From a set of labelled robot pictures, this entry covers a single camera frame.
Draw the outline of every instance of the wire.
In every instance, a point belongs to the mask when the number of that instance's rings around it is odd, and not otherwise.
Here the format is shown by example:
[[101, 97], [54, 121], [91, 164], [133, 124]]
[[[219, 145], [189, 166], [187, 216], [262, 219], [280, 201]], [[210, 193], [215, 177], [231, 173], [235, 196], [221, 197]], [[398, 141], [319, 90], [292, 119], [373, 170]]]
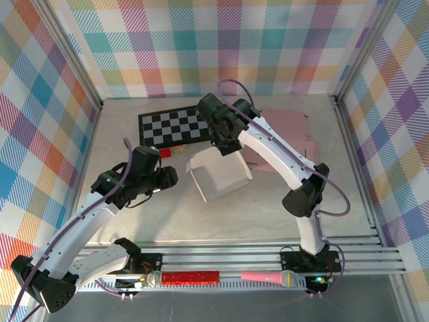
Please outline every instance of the wire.
[[138, 283], [138, 282], [141, 282], [141, 278], [139, 278], [138, 280], [133, 280], [132, 282], [129, 282], [128, 284], [123, 283], [125, 285], [122, 285], [120, 288], [127, 288], [127, 287], [134, 285], [135, 283]]
[[145, 269], [145, 274], [147, 275], [147, 267], [146, 267], [146, 265], [143, 263], [142, 266]]
[[332, 264], [328, 260], [326, 261], [326, 263], [329, 266], [329, 271], [330, 271], [329, 278], [331, 278], [332, 277], [332, 273], [334, 271], [334, 268], [332, 267]]
[[335, 280], [334, 284], [326, 291], [323, 292], [323, 294], [326, 294], [328, 292], [331, 292], [334, 288], [336, 288], [336, 286], [338, 285], [338, 283], [340, 282], [340, 280], [343, 278], [344, 275], [344, 271], [346, 268], [346, 258], [344, 256], [344, 252], [341, 249], [341, 247], [338, 244], [334, 244], [331, 243], [330, 241], [328, 241], [324, 236], [323, 236], [323, 232], [322, 232], [322, 226], [320, 224], [320, 216], [316, 215], [316, 226], [317, 226], [317, 232], [319, 237], [324, 240], [329, 246], [334, 246], [335, 248], [338, 249], [338, 251], [340, 252], [341, 255], [341, 271], [340, 274], [338, 276], [338, 278]]
[[160, 165], [158, 166], [158, 169], [156, 169], [156, 173], [154, 174], [154, 176], [157, 176], [161, 172], [162, 158], [160, 158], [159, 163]]
[[295, 252], [295, 250], [290, 247], [290, 246], [283, 246], [282, 248], [280, 248], [280, 253], [282, 252], [282, 250], [284, 250], [285, 248], [290, 248], [293, 252]]
[[41, 304], [39, 304], [38, 306], [36, 306], [36, 307], [33, 309], [33, 311], [31, 311], [30, 313], [28, 313], [28, 315], [27, 315], [26, 317], [24, 317], [24, 318], [23, 318], [23, 320], [22, 320], [21, 322], [28, 321], [28, 319], [29, 319], [30, 317], [32, 317], [32, 315], [33, 315], [34, 313], [36, 313], [36, 312], [37, 312], [37, 310], [38, 310], [38, 309], [40, 309], [41, 307], [42, 307], [42, 305], [41, 305]]
[[122, 295], [120, 295], [119, 293], [115, 292], [114, 290], [110, 290], [108, 289], [106, 286], [104, 286], [103, 284], [101, 284], [101, 282], [99, 280], [95, 280], [94, 281], [103, 291], [109, 293], [110, 295], [113, 295], [114, 297], [120, 297], [122, 299]]
[[38, 262], [36, 263], [36, 265], [34, 265], [32, 271], [29, 273], [28, 277], [25, 279], [24, 283], [22, 284], [21, 290], [19, 291], [19, 294], [16, 298], [15, 304], [13, 306], [12, 309], [12, 313], [11, 313], [11, 317], [9, 318], [9, 322], [12, 322], [15, 317], [16, 314], [18, 312], [18, 308], [19, 308], [19, 304], [22, 300], [22, 297], [24, 295], [24, 293], [26, 292], [26, 290], [29, 287], [29, 284], [32, 282], [34, 276], [36, 275], [37, 271], [39, 270], [39, 267], [43, 264], [43, 262], [45, 260], [48, 259], [49, 253], [54, 249], [55, 245], [60, 241], [60, 239], [80, 220], [83, 220], [85, 218], [85, 215], [91, 211], [94, 207], [96, 207], [97, 205], [100, 205], [101, 203], [105, 202], [111, 195], [113, 195], [123, 184], [123, 182], [125, 181], [125, 179], [127, 178], [127, 175], [129, 173], [129, 169], [131, 168], [131, 161], [133, 158], [133, 150], [131, 147], [131, 142], [129, 141], [128, 138], [123, 138], [123, 143], [125, 144], [125, 146], [128, 149], [128, 163], [127, 163], [127, 167], [125, 169], [125, 172], [121, 178], [121, 180], [119, 180], [119, 182], [116, 184], [116, 186], [113, 187], [112, 190], [110, 190], [105, 196], [101, 197], [99, 200], [95, 201], [92, 205], [89, 205], [85, 210], [83, 210], [80, 213], [80, 216], [76, 216], [67, 226], [65, 226], [59, 233], [58, 235], [54, 238], [54, 240], [49, 244], [49, 246], [46, 248], [44, 254], [42, 255], [42, 257], [38, 260]]
[[134, 206], [129, 206], [129, 203], [128, 203], [128, 204], [125, 206], [125, 208], [128, 208], [128, 209], [136, 208], [136, 207], [138, 207], [138, 206], [140, 206], [140, 205], [144, 204], [146, 201], [148, 201], [148, 200], [149, 200], [149, 199], [151, 199], [151, 198], [152, 198], [152, 194], [150, 194], [148, 198], [146, 198], [146, 199], [145, 199], [145, 200], [143, 200], [143, 201], [140, 201], [138, 204], [136, 204], [136, 205], [134, 205]]
[[244, 114], [242, 111], [240, 111], [238, 108], [236, 108], [234, 105], [232, 105], [230, 102], [228, 102], [225, 99], [225, 96], [222, 94], [221, 91], [221, 85], [225, 82], [233, 82], [235, 84], [238, 84], [247, 94], [247, 96], [249, 97], [250, 103], [252, 104], [252, 106], [255, 106], [255, 103], [253, 102], [253, 98], [250, 95], [249, 91], [247, 90], [246, 86], [244, 86], [242, 83], [240, 83], [239, 81], [235, 80], [235, 79], [231, 79], [231, 78], [225, 78], [220, 80], [217, 83], [217, 91], [219, 94], [219, 97], [222, 99], [222, 101], [230, 108], [232, 109], [234, 112], [238, 113], [242, 118], [244, 118], [246, 121], [248, 121], [249, 123], [251, 123], [252, 125], [254, 125], [259, 131], [261, 131], [262, 133], [264, 133], [268, 138], [271, 138], [271, 141], [274, 142], [274, 144], [276, 144], [283, 152], [285, 152], [290, 158], [292, 158], [296, 163], [298, 163], [300, 165], [301, 168], [304, 168], [305, 170], [307, 170], [308, 172], [311, 172], [312, 174], [317, 175], [319, 178], [321, 178], [323, 181], [327, 182], [330, 186], [332, 186], [340, 195], [341, 197], [345, 200], [346, 203], [346, 209], [342, 212], [342, 213], [332, 213], [330, 211], [324, 211], [324, 210], [319, 210], [319, 213], [323, 213], [325, 215], [329, 215], [329, 216], [333, 216], [333, 217], [342, 217], [345, 216], [347, 213], [350, 212], [350, 200], [349, 198], [347, 198], [346, 194], [344, 193], [343, 190], [341, 190], [341, 188], [335, 183], [333, 182], [331, 179], [327, 178], [326, 176], [324, 176], [323, 174], [317, 172], [315, 169], [307, 166], [305, 163], [303, 163], [303, 161], [301, 161], [299, 159], [299, 157], [297, 157], [293, 152], [291, 152], [289, 149], [287, 149], [287, 147], [285, 147], [275, 136], [272, 136], [271, 133], [269, 133], [263, 126], [260, 126], [260, 124], [256, 123], [254, 120], [252, 120], [250, 117], [248, 117], [246, 114]]
[[143, 267], [145, 268], [145, 271], [146, 271], [146, 275], [148, 274], [147, 273], [147, 267], [146, 267], [146, 265], [149, 265], [150, 266], [150, 268], [151, 268], [151, 271], [150, 272], [153, 272], [154, 271], [154, 267], [152, 266], [152, 264], [150, 264], [149, 262], [143, 262]]

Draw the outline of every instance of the plaid wall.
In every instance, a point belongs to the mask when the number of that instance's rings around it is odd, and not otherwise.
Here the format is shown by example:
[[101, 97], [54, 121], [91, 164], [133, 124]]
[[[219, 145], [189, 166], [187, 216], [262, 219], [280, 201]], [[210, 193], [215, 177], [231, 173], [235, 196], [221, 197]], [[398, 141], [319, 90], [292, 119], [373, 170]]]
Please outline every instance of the plaid wall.
[[[98, 68], [98, 84], [114, 98], [200, 96], [225, 77], [260, 95], [327, 93], [371, 2], [66, 0], [67, 16], [55, 1], [90, 74]], [[85, 44], [76, 41], [70, 19]], [[237, 93], [236, 85], [228, 91]]]
[[359, 37], [359, 40], [357, 41], [355, 47], [353, 48], [353, 52], [350, 55], [349, 60], [347, 61], [347, 64], [346, 64], [343, 72], [341, 73], [340, 81], [336, 85], [333, 95], [338, 95], [339, 91], [343, 87], [344, 81], [350, 73], [350, 69], [352, 68], [352, 66], [356, 62], [358, 55], [361, 53], [362, 46], [368, 38], [369, 31], [371, 30], [375, 21], [378, 18], [380, 10], [383, 7], [384, 1], [385, 0], [377, 0], [377, 4], [375, 5], [373, 11], [371, 12], [371, 16], [369, 17], [367, 23], [365, 24], [365, 27], [363, 28], [362, 34]]
[[346, 99], [388, 244], [429, 321], [429, 0], [403, 0]]
[[12, 260], [70, 210], [95, 114], [30, 0], [0, 1], [0, 321], [18, 291]]

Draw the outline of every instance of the red block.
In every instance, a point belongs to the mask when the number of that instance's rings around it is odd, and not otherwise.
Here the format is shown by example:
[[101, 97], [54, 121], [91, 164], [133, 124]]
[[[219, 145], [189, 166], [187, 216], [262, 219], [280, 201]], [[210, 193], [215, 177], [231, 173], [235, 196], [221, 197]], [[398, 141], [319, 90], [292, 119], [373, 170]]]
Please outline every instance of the red block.
[[162, 273], [163, 285], [218, 284], [219, 272], [165, 272]]
[[172, 156], [172, 152], [170, 151], [170, 149], [161, 149], [160, 150], [160, 156], [161, 156], [161, 158], [168, 158], [168, 157]]

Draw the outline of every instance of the microphone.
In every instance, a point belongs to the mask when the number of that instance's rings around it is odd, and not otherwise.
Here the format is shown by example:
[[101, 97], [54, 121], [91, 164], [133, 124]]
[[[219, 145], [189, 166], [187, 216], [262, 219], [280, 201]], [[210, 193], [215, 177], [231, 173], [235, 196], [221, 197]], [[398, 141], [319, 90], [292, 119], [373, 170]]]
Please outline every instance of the microphone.
[[161, 287], [163, 285], [197, 285], [218, 284], [219, 272], [160, 272], [154, 270], [147, 275], [147, 285], [150, 287]]
[[242, 272], [241, 279], [280, 284], [285, 287], [296, 287], [298, 285], [298, 274], [291, 270], [282, 270], [281, 272]]

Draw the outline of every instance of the pink microphone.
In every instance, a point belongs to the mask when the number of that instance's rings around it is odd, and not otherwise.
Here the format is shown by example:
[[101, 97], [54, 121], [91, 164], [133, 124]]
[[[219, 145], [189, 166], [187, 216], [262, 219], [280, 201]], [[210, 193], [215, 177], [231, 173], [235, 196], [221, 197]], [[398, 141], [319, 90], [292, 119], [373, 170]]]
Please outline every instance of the pink microphone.
[[298, 275], [291, 270], [282, 270], [281, 272], [242, 272], [241, 279], [280, 284], [285, 287], [298, 285]]

